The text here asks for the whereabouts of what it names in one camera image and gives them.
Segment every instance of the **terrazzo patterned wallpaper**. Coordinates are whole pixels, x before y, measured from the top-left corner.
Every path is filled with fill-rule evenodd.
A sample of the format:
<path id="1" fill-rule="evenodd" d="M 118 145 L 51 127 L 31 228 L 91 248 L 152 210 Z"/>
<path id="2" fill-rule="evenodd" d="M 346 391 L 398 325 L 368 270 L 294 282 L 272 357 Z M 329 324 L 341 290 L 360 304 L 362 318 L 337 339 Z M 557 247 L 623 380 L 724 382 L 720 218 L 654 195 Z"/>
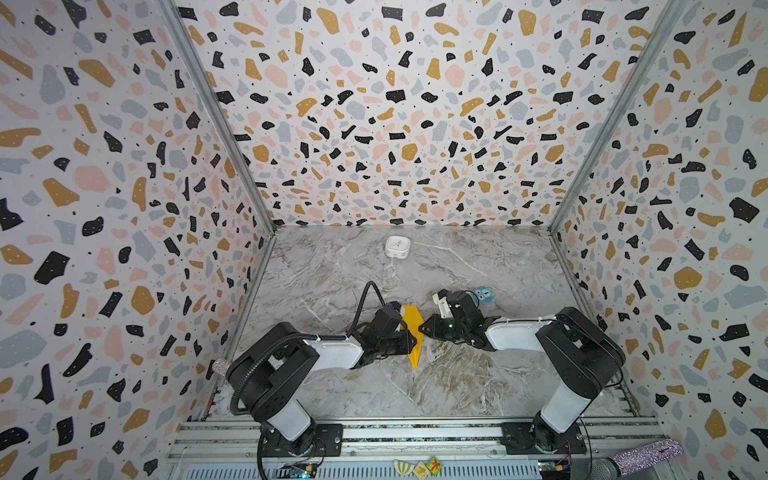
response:
<path id="1" fill-rule="evenodd" d="M 665 2 L 177 3 L 275 223 L 542 225 Z"/>
<path id="2" fill-rule="evenodd" d="M 0 15 L 0 477 L 158 478 L 260 226 L 154 4 Z"/>
<path id="3" fill-rule="evenodd" d="M 768 2 L 691 2 L 557 238 L 689 478 L 768 478 Z"/>

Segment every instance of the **yellow paper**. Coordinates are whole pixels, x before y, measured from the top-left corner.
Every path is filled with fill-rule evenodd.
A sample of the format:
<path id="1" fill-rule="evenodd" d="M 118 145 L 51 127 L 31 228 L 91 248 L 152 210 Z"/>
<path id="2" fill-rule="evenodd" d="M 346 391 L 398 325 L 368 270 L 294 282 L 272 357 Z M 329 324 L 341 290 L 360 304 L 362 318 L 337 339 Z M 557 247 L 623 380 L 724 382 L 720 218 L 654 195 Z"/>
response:
<path id="1" fill-rule="evenodd" d="M 402 316 L 402 319 L 405 320 L 406 325 L 408 325 L 408 331 L 414 338 L 416 338 L 416 346 L 413 347 L 413 350 L 411 350 L 411 353 L 408 355 L 408 358 L 411 359 L 413 369 L 416 370 L 416 367 L 419 366 L 419 355 L 422 352 L 422 342 L 424 340 L 424 334 L 419 332 L 419 326 L 424 323 L 424 319 L 422 318 L 422 314 L 419 313 L 419 310 L 416 308 L 416 305 L 404 305 L 402 308 L 406 311 Z"/>

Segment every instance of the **black mounting plate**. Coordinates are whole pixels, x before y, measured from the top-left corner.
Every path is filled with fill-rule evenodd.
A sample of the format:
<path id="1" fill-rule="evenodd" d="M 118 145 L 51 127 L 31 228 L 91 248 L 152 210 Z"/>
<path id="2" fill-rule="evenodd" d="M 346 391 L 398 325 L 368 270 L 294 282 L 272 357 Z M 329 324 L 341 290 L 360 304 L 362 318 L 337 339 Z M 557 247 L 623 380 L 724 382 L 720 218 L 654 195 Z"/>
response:
<path id="1" fill-rule="evenodd" d="M 531 422 L 505 422 L 502 423 L 502 445 L 507 449 L 507 455 L 542 455 L 541 450 L 534 446 L 534 439 L 529 433 Z M 571 443 L 571 453 L 587 453 L 587 446 L 583 439 L 579 439 L 581 432 L 576 424 L 565 431 L 565 439 Z M 560 449 L 555 454 L 567 454 L 567 448 Z"/>
<path id="2" fill-rule="evenodd" d="M 319 423 L 315 430 L 315 452 L 313 458 L 338 457 L 341 455 L 341 440 L 344 438 L 344 426 L 340 423 Z M 290 442 L 277 430 L 273 432 L 265 431 L 263 438 L 266 439 L 262 456 L 264 458 L 285 458 L 292 456 L 288 453 Z"/>

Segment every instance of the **silver mesh microphone grille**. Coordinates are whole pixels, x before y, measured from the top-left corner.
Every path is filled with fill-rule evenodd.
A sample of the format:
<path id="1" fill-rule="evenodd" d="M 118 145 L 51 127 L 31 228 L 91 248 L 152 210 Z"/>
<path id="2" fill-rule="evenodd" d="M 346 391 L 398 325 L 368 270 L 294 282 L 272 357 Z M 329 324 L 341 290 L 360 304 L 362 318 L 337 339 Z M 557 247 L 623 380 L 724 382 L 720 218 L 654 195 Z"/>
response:
<path id="1" fill-rule="evenodd" d="M 211 366 L 211 369 L 219 375 L 225 376 L 227 374 L 227 370 L 230 368 L 230 365 L 231 363 L 225 359 L 216 359 L 213 366 Z"/>
<path id="2" fill-rule="evenodd" d="M 616 480 L 619 476 L 619 471 L 610 460 L 596 458 L 592 461 L 589 475 L 592 480 Z"/>

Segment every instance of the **marble surface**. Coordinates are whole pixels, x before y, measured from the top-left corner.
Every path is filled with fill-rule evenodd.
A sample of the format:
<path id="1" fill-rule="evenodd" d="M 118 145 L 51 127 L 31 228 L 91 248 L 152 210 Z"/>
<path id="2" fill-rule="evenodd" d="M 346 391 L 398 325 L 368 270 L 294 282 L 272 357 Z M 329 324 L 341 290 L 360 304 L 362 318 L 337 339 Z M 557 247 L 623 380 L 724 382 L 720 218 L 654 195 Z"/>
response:
<path id="1" fill-rule="evenodd" d="M 389 235 L 411 239 L 405 260 L 384 254 Z M 342 333 L 366 281 L 385 301 L 416 305 L 425 319 L 437 311 L 432 295 L 490 287 L 486 316 L 531 318 L 575 306 L 549 238 L 536 230 L 283 228 L 237 348 L 240 355 L 269 328 L 291 322 L 308 333 Z M 378 307 L 372 291 L 361 322 Z M 307 377 L 298 400 L 314 416 L 527 416 L 549 399 L 559 378 L 544 353 L 488 353 L 429 338 L 414 371 L 407 356 L 357 370 L 323 370 Z M 210 415 L 227 415 L 224 386 Z M 628 415 L 619 389 L 604 392 L 586 415 Z"/>

